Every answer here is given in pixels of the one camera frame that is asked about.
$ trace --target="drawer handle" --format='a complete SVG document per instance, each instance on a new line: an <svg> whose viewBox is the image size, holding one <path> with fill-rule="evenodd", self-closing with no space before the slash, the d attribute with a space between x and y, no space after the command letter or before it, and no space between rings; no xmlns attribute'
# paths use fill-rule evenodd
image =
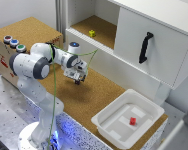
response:
<svg viewBox="0 0 188 150"><path fill-rule="evenodd" d="M145 53L147 50L147 45L148 45L148 40L151 39L154 35L150 32L147 32L147 36L145 37L144 41L143 41L143 45L142 45L142 49L141 49L141 54L139 57L139 63L142 64L143 62L145 62L147 60L147 57L145 57Z"/></svg>

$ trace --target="white tray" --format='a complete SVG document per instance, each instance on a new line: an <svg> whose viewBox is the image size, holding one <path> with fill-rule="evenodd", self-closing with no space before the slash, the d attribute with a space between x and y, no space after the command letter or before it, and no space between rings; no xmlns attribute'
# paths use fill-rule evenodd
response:
<svg viewBox="0 0 188 150"><path fill-rule="evenodd" d="M120 149L130 149L163 115L164 109L134 90L127 90L92 118L99 133ZM130 125L130 118L136 125Z"/></svg>

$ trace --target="white cabinet door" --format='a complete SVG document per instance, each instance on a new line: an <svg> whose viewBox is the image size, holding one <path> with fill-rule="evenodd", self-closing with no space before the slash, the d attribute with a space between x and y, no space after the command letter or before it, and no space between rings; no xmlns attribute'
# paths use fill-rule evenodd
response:
<svg viewBox="0 0 188 150"><path fill-rule="evenodd" d="M140 64L139 56L147 32L154 37L148 41L147 60ZM120 9L115 55L173 86L187 51L187 35L127 9Z"/></svg>

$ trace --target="red cube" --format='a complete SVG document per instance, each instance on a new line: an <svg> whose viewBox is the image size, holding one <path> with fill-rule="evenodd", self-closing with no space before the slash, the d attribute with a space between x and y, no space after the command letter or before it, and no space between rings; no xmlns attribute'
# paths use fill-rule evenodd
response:
<svg viewBox="0 0 188 150"><path fill-rule="evenodd" d="M130 119L130 125L135 125L136 124L136 118L132 118Z"/></svg>

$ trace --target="green cable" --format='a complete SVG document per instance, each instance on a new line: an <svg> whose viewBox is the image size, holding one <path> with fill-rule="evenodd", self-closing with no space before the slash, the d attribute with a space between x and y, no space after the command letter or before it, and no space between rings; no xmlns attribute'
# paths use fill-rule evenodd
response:
<svg viewBox="0 0 188 150"><path fill-rule="evenodd" d="M87 75L90 63L91 63L94 55L97 53L98 49L95 50L95 51L93 51L93 52L91 52L91 53L87 53L87 54L73 54L73 53L70 53L70 52L68 52L66 50L62 50L62 51L66 52L66 53L69 53L69 54L72 54L72 55L77 55L77 56L85 56L85 55L93 54L92 57L91 57L91 59L90 59L90 61L89 61L89 63L88 63L88 66L87 66L87 70L86 70L86 75ZM50 135L49 135L49 139L48 139L48 148L47 148L48 150L49 150L49 147L50 147L50 139L51 139L51 134L52 134L52 126L53 126L53 123L54 123L55 99L56 99L56 71L55 71L55 67L54 67L54 58L53 58L53 52L52 52L52 46L51 45L50 45L50 52L51 52L51 56L52 56L52 64L53 64L53 70L54 70L54 104L53 104L53 115L52 115L52 123L51 123L51 128L50 128Z"/></svg>
<svg viewBox="0 0 188 150"><path fill-rule="evenodd" d="M54 105L53 105L53 115L52 115L52 123L51 123L51 128L50 128L50 135L49 135L49 139L48 139L48 150L50 147L50 139L51 139L51 134L52 134L52 126L54 123L54 114L55 114L55 99L56 99L56 71L55 71L55 67L54 67L54 58L53 58L53 53L52 53L52 47L50 45L50 51L51 51L51 56L52 56L52 63L53 63L53 69L54 69Z"/></svg>

